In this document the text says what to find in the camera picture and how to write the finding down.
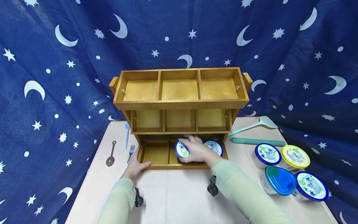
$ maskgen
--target fork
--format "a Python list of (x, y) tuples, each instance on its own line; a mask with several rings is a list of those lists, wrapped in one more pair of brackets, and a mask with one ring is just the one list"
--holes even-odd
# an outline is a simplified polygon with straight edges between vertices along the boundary
[(128, 167), (128, 163), (131, 159), (131, 156), (133, 155), (134, 153), (134, 145), (131, 145), (131, 148), (129, 149), (129, 157), (128, 157), (128, 160), (127, 160), (127, 163), (126, 163), (126, 167), (124, 168), (124, 171), (126, 171), (127, 167)]

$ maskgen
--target person's left hand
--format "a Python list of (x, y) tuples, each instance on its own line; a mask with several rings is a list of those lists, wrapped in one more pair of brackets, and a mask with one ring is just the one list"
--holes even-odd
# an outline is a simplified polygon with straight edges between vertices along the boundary
[(128, 163), (128, 167), (127, 167), (126, 171), (124, 171), (121, 178), (128, 177), (129, 179), (133, 180), (139, 174), (140, 171), (142, 171), (144, 168), (149, 167), (152, 164), (151, 161), (148, 161), (145, 163), (140, 163), (138, 161), (139, 149), (140, 149), (140, 146), (138, 146), (138, 148), (136, 149), (134, 154), (131, 156), (131, 159)]

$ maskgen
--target teal lid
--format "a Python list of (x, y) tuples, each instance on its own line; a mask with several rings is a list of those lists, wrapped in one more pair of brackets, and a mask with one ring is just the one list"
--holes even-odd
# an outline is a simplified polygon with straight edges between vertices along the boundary
[(271, 187), (283, 196), (290, 195), (296, 188), (297, 179), (288, 170), (281, 167), (268, 166), (265, 168), (265, 175)]

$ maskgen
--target teal rolling pin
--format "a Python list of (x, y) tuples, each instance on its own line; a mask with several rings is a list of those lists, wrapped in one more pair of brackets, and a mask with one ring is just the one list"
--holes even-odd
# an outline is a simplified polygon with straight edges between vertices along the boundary
[(230, 142), (241, 143), (241, 144), (251, 144), (251, 145), (258, 145), (260, 143), (268, 143), (273, 146), (285, 146), (286, 145), (286, 143), (284, 141), (252, 139), (252, 138), (231, 138)]

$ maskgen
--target yellow lid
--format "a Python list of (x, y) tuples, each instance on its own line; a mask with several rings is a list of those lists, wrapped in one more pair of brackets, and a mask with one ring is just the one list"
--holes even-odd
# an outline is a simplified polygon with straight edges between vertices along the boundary
[(311, 163), (310, 157), (301, 148), (287, 145), (281, 149), (282, 160), (297, 169), (304, 169)]

